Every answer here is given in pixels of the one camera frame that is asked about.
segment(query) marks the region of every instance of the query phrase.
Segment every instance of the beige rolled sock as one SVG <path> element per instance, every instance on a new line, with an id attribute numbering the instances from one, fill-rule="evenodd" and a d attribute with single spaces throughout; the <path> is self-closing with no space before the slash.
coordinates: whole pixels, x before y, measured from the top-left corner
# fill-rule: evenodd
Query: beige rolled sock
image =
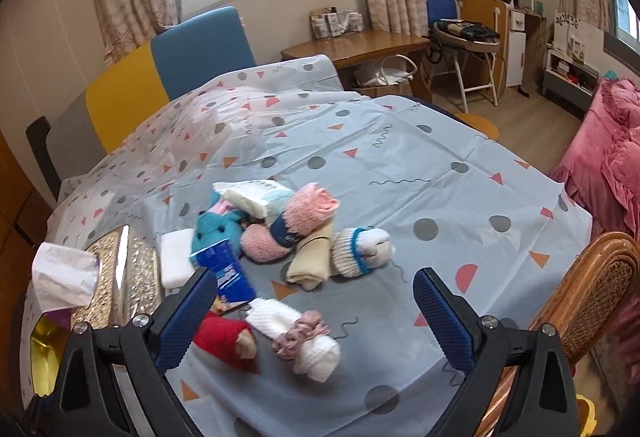
<path id="1" fill-rule="evenodd" d="M 334 223 L 327 222 L 300 240 L 295 257 L 287 269 L 287 281 L 310 291 L 331 274 L 331 235 Z"/>

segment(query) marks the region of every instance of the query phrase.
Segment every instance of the teal stuffed animal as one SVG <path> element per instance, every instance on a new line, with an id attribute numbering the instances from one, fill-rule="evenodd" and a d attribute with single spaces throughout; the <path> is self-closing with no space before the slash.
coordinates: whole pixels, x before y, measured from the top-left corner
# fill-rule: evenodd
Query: teal stuffed animal
<path id="1" fill-rule="evenodd" d="M 209 209 L 220 200 L 220 194 L 213 192 Z M 236 258 L 240 258 L 242 248 L 240 237 L 242 236 L 242 226 L 240 222 L 247 219 L 248 215 L 241 210 L 232 210 L 225 214 L 212 213 L 211 211 L 201 211 L 196 228 L 191 240 L 191 254 L 197 253 L 207 247 L 228 240 Z"/>

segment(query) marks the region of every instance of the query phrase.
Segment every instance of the rattan chair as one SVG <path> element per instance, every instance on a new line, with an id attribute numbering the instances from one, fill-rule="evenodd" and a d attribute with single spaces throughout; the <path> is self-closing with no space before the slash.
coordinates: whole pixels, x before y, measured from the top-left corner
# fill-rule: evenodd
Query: rattan chair
<path id="1" fill-rule="evenodd" d="M 575 365 L 602 337 L 636 289 L 639 247 L 624 233 L 605 233 L 590 243 L 564 276 L 553 296 L 530 325 L 550 322 L 558 329 L 570 365 Z M 491 433 L 515 376 L 504 371 L 476 437 Z"/>

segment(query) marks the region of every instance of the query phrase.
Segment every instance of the blue gripper pad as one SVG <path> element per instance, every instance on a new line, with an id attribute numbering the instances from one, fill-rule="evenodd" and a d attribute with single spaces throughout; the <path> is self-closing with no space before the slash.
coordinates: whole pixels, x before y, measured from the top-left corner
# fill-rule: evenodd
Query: blue gripper pad
<path id="1" fill-rule="evenodd" d="M 194 275 L 182 287 L 183 290 L 188 289 L 188 291 L 177 308 L 169 314 L 169 318 L 165 321 L 158 320 L 161 322 L 162 327 L 154 338 L 157 347 L 154 364 L 160 373 L 165 373 L 167 370 L 174 369 L 180 365 L 191 341 L 193 341 L 193 337 L 196 335 L 198 327 L 200 327 L 207 311 L 216 299 L 216 294 L 218 293 L 216 274 L 213 271 L 204 269 L 196 283 L 192 285 L 191 281 L 195 277 Z M 182 296 L 183 290 L 174 296 Z M 172 299 L 171 296 L 166 298 L 162 305 L 170 299 Z"/>
<path id="2" fill-rule="evenodd" d="M 469 375 L 476 365 L 473 338 L 424 269 L 415 274 L 414 299 L 451 366 Z"/>

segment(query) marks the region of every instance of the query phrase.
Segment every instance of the blue band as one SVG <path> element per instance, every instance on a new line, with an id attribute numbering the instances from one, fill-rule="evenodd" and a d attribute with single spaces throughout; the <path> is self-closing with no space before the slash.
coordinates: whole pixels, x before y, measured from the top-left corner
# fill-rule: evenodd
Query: blue band
<path id="1" fill-rule="evenodd" d="M 363 231 L 368 231 L 370 227 L 358 227 L 355 231 L 353 231 L 353 235 L 351 235 L 351 254 L 353 255 L 353 260 L 356 261 L 358 267 L 360 268 L 360 272 L 363 274 L 369 274 L 371 270 L 367 267 L 367 264 L 362 259 L 362 257 L 358 254 L 358 248 L 356 246 L 356 240 L 358 235 Z"/>
<path id="2" fill-rule="evenodd" d="M 300 240 L 304 239 L 300 233 L 291 233 L 287 230 L 282 213 L 273 221 L 270 227 L 271 236 L 276 243 L 282 247 L 293 247 Z"/>

